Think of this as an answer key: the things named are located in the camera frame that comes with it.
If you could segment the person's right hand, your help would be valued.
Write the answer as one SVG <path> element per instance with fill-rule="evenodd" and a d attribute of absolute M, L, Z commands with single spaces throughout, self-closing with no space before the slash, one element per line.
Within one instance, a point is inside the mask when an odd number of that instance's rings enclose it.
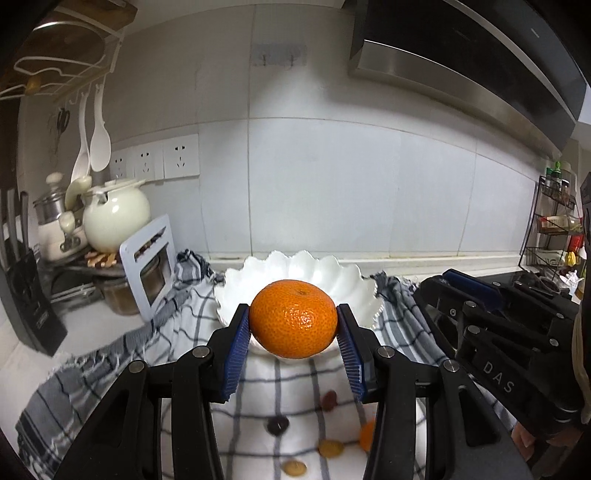
<path fill-rule="evenodd" d="M 517 423 L 511 432 L 511 438 L 534 479 L 546 479 L 556 474 L 582 435 L 577 427 L 567 426 L 549 439 L 537 439 L 521 423 Z"/>

